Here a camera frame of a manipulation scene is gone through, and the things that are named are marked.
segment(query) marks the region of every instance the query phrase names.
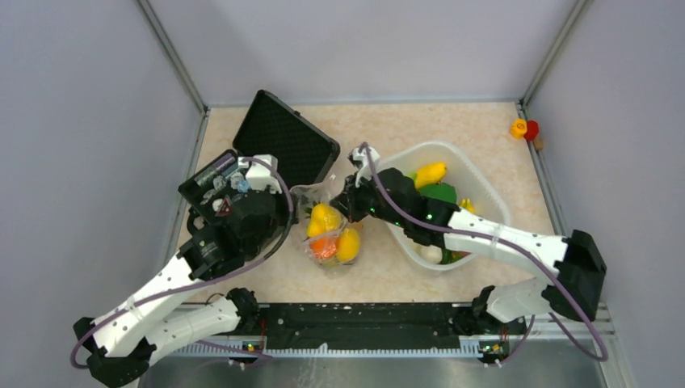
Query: clear plastic container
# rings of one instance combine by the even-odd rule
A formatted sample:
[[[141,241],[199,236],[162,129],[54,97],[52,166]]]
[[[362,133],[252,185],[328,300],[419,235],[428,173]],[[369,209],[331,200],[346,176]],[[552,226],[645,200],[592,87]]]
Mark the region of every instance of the clear plastic container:
[[[395,167],[408,175],[435,162],[444,162],[447,165],[448,172],[442,181],[455,187],[459,200],[469,198],[477,215],[504,225],[511,223],[509,208],[492,184],[485,179],[469,158],[451,143],[426,141],[417,144],[399,154],[382,158],[379,162],[379,170]],[[408,239],[401,228],[392,224],[387,225],[405,257],[420,272],[437,275],[458,268],[476,257],[474,254],[467,255],[451,264],[430,263],[418,253],[420,246]]]
[[[314,263],[340,272],[357,260],[361,235],[359,225],[347,222],[338,210],[328,206],[333,181],[331,176],[321,183],[291,188],[290,193],[297,198],[299,220],[292,227],[291,236],[297,250]]]

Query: beige floor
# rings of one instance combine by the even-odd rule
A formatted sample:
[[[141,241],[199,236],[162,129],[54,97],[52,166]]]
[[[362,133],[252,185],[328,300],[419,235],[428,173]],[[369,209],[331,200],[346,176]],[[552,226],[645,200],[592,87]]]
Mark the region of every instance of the beige floor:
[[[508,134],[517,118],[513,103],[430,103],[294,107],[335,138],[341,157],[332,171],[353,171],[347,153],[362,141],[389,156],[426,140],[450,141],[462,149],[509,206],[512,225],[541,234],[552,226],[530,154],[523,141]],[[198,167],[231,147],[246,108],[212,109]],[[189,238],[183,230],[179,245]],[[487,285],[508,285],[529,277],[525,272],[479,257],[441,276],[416,272],[405,260],[388,229],[364,220],[363,250],[343,276],[330,276],[289,241],[251,272],[196,294],[233,287],[255,291],[260,302],[457,302],[470,301]]]

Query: blue object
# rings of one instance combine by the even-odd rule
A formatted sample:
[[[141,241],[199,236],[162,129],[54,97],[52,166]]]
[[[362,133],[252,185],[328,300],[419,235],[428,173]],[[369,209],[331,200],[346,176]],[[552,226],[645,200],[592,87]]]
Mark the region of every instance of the blue object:
[[[237,190],[238,190],[239,192],[242,192],[242,193],[248,192],[248,191],[250,190],[250,183],[247,182],[246,179],[241,180],[241,181],[237,184]]]

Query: black case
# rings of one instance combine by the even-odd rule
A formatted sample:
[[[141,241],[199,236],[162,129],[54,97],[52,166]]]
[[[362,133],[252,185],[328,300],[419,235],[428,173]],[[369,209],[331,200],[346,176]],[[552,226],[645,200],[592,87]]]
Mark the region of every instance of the black case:
[[[237,200],[242,194],[230,186],[213,190],[218,175],[228,178],[237,169],[238,156],[271,154],[288,188],[321,182],[340,155],[340,145],[326,136],[268,91],[258,91],[236,137],[235,150],[226,150],[179,186],[195,211],[212,225],[219,225],[212,208],[216,198]]]
[[[340,155],[340,145],[268,91],[258,91],[233,148],[241,156],[272,154],[289,188],[321,182]]]

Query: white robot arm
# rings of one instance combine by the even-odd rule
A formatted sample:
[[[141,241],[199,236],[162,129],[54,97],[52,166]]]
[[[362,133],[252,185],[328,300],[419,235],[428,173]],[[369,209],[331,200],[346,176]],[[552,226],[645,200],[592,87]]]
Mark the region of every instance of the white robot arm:
[[[223,204],[220,211],[215,209],[222,217],[220,225],[195,230],[191,240],[160,272],[115,309],[74,324],[79,342],[90,351],[87,368],[105,386],[126,386],[176,349],[255,324],[258,304],[247,289],[234,289],[203,308],[170,317],[174,309],[205,285],[231,272],[244,272],[247,267],[243,264],[254,259],[290,217],[283,206],[279,207],[282,189],[271,173],[276,159],[270,155],[255,158],[271,169],[259,162],[251,163],[253,158],[220,160],[222,166],[236,165],[232,173],[245,181],[237,195],[226,182],[214,184],[213,198]],[[227,239],[236,246],[227,247]],[[76,364],[75,354],[72,357]]]
[[[361,162],[362,155],[366,162]],[[569,237],[539,235],[423,197],[399,170],[376,172],[379,155],[365,144],[354,149],[349,159],[360,170],[346,178],[342,193],[330,204],[350,221],[379,218],[401,227],[407,237],[424,246],[472,252],[533,275],[515,285],[483,289],[473,301],[477,326],[496,327],[524,315],[553,311],[574,320],[582,320],[582,314],[594,320],[607,268],[589,234],[575,230]]]

